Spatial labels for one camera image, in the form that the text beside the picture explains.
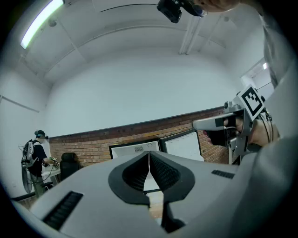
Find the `black headset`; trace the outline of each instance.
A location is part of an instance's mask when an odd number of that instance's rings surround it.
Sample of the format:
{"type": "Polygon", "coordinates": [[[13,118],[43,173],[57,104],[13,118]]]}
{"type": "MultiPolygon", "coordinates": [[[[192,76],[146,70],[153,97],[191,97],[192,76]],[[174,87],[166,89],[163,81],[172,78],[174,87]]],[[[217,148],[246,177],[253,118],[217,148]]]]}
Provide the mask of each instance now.
{"type": "Polygon", "coordinates": [[[40,138],[41,136],[45,136],[45,139],[48,139],[47,134],[45,134],[44,131],[42,131],[42,130],[35,131],[34,134],[36,135],[36,138],[40,138]]]}

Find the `black chair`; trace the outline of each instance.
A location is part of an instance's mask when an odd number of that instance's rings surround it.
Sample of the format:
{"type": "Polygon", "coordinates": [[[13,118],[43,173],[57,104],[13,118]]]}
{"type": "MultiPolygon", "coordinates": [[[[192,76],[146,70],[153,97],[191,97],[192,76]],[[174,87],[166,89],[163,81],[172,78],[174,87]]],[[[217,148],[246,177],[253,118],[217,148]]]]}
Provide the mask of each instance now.
{"type": "Polygon", "coordinates": [[[79,170],[79,163],[75,161],[75,153],[64,153],[60,162],[61,181],[79,170]]]}

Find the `ceiling pipe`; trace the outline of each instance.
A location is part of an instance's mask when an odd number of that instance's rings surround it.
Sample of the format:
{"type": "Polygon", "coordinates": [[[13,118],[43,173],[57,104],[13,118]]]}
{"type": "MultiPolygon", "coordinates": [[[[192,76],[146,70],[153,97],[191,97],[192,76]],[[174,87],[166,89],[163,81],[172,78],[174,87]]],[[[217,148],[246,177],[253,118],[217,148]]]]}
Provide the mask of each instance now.
{"type": "Polygon", "coordinates": [[[191,35],[192,29],[194,28],[194,23],[195,23],[194,20],[195,20],[195,17],[193,15],[190,15],[190,19],[189,19],[188,24],[187,24],[187,29],[186,29],[186,32],[184,34],[184,38],[183,38],[183,41],[182,41],[182,44],[181,44],[181,48],[179,50],[179,54],[182,54],[185,51],[186,42],[187,42],[187,40],[189,39],[189,37],[191,35]]]}
{"type": "Polygon", "coordinates": [[[193,36],[192,36],[192,38],[191,38],[191,40],[190,40],[190,44],[189,44],[189,46],[188,46],[188,49],[187,49],[187,51],[186,51],[186,54],[187,54],[187,55],[190,54],[190,51],[191,51],[191,49],[192,49],[192,47],[193,47],[193,45],[194,45],[194,43],[195,43],[195,41],[196,41],[196,38],[197,38],[197,36],[198,36],[200,30],[202,29],[202,26],[203,26],[203,19],[202,19],[202,17],[199,17],[199,21],[198,21],[198,23],[197,23],[197,25],[196,25],[195,33],[193,34],[193,36]]]}
{"type": "Polygon", "coordinates": [[[213,33],[214,33],[214,31],[215,31],[215,29],[216,29],[216,27],[217,27],[219,21],[221,20],[222,16],[223,16],[223,15],[220,14],[219,18],[217,19],[216,24],[215,24],[215,25],[213,26],[213,28],[211,29],[209,36],[206,38],[206,40],[205,40],[205,41],[202,43],[202,45],[200,46],[198,52],[200,52],[201,50],[203,50],[204,46],[209,42],[209,40],[211,39],[211,37],[212,37],[212,35],[213,35],[213,33]]]}
{"type": "Polygon", "coordinates": [[[94,0],[92,0],[92,5],[93,5],[93,9],[94,9],[94,11],[97,12],[96,7],[95,7],[94,0]]]}

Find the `backpack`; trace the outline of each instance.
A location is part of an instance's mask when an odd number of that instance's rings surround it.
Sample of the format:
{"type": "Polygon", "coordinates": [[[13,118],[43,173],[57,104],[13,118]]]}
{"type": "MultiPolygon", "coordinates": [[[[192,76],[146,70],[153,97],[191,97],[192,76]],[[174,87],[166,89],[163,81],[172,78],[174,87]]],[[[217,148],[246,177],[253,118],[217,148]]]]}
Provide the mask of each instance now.
{"type": "Polygon", "coordinates": [[[32,155],[34,153],[34,146],[38,145],[39,142],[35,142],[33,144],[32,140],[29,140],[25,146],[24,146],[24,150],[23,150],[23,157],[22,157],[22,168],[30,168],[33,166],[34,162],[38,159],[38,157],[36,157],[35,159],[32,158],[32,155]]]}

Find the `fluorescent light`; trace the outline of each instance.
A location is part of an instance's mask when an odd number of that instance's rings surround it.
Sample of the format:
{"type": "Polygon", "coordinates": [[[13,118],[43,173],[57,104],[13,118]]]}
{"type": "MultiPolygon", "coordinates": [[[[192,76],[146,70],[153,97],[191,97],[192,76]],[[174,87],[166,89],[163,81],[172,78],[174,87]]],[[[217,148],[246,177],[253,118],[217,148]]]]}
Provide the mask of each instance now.
{"type": "Polygon", "coordinates": [[[42,11],[38,14],[38,16],[35,18],[35,20],[32,22],[31,26],[27,30],[26,34],[24,35],[24,38],[22,39],[22,42],[20,45],[26,49],[29,45],[30,40],[33,38],[34,34],[37,32],[39,27],[45,22],[45,20],[59,8],[63,5],[63,0],[52,0],[42,11]]]}

